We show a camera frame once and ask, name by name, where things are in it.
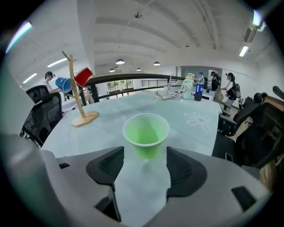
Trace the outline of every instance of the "black railing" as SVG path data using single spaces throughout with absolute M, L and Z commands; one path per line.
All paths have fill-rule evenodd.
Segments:
M 170 84 L 174 85 L 178 80 L 171 80 Z M 168 83 L 168 80 L 142 80 L 142 87 L 158 87 L 158 86 L 164 86 Z
M 130 80 L 130 79 L 163 79 L 164 82 L 163 82 L 162 86 L 144 87 L 144 88 L 131 89 L 131 90 L 125 89 L 125 90 L 118 91 L 118 92 L 117 91 L 116 92 L 110 92 L 109 94 L 102 95 L 102 96 L 98 95 L 98 92 L 97 92 L 97 89 L 96 89 L 96 84 L 105 83 L 105 82 L 112 82 L 112 81 L 117 81 L 117 80 Z M 107 97 L 110 97 L 110 96 L 123 94 L 123 93 L 127 93 L 127 92 L 149 90 L 149 89 L 154 89 L 154 88 L 163 88 L 164 84 L 169 82 L 169 80 L 170 80 L 170 76 L 159 75 L 159 74 L 144 74 L 144 73 L 110 74 L 110 75 L 98 76 L 98 77 L 91 78 L 91 79 L 88 80 L 86 86 L 90 87 L 94 102 L 99 102 L 99 100 L 101 98 L 107 98 Z M 177 80 L 184 80 L 184 78 L 173 76 L 172 80 L 174 80 L 176 82 Z M 83 92 L 81 92 L 82 102 L 86 103 L 84 95 L 82 95 L 82 93 Z

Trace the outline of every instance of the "white table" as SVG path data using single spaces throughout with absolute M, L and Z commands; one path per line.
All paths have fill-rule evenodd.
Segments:
M 70 98 L 69 100 L 67 99 L 66 101 L 63 101 L 61 103 L 62 106 L 62 112 L 67 112 L 75 107 L 77 107 L 77 103 L 76 100 L 74 98 Z
M 74 128 L 71 122 L 79 116 L 79 110 L 69 112 L 53 129 L 42 149 L 52 151 L 55 157 L 63 157 L 124 146 L 124 165 L 114 183 L 116 201 L 122 223 L 142 226 L 166 203 L 166 191 L 170 188 L 166 147 L 209 156 L 213 152 L 221 113 L 219 104 L 204 99 L 181 100 L 158 100 L 154 92 L 145 92 L 87 105 L 86 112 L 99 112 L 97 119 Z M 142 160 L 122 135 L 124 123 L 141 113 L 159 114 L 170 125 L 160 154 L 151 160 Z

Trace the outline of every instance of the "person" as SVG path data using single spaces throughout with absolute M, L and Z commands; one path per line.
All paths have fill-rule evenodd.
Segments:
M 55 77 L 55 75 L 52 72 L 47 72 L 44 76 L 45 81 L 43 82 L 43 84 L 47 87 L 49 93 L 55 93 L 55 92 L 60 92 L 61 89 L 60 88 L 55 88 L 52 89 L 52 87 L 50 86 L 49 82 L 52 80 L 52 78 Z
M 213 76 L 212 77 L 212 79 L 211 79 L 211 82 L 212 82 L 212 84 L 211 84 L 211 90 L 212 91 L 216 91 L 217 90 L 217 88 L 218 88 L 218 86 L 219 86 L 219 80 L 221 79 L 220 78 L 220 76 L 217 74 L 217 73 L 215 73 L 215 72 L 211 72 L 211 76 Z
M 235 94 L 235 90 L 236 90 L 235 76 L 233 73 L 228 73 L 226 75 L 229 80 L 229 83 L 226 87 L 221 88 L 221 90 L 226 91 L 227 96 L 228 96 L 226 104 L 231 107 L 234 101 L 237 99 L 237 96 Z

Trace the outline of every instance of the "water bottle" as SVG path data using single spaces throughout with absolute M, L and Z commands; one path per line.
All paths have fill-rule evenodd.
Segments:
M 194 96 L 195 101 L 201 101 L 202 92 L 203 92 L 203 85 L 204 85 L 203 73 L 199 73 L 199 77 L 196 81 L 196 91 L 195 91 L 195 96 Z
M 211 80 L 209 80 L 208 83 L 207 83 L 206 93 L 210 92 L 210 86 L 211 86 Z

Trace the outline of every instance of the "cap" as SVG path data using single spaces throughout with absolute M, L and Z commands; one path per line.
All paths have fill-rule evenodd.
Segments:
M 55 75 L 54 75 L 52 72 L 50 72 L 50 71 L 48 71 L 48 72 L 45 74 L 44 78 L 46 79 L 46 77 L 48 77 L 48 76 L 55 77 Z

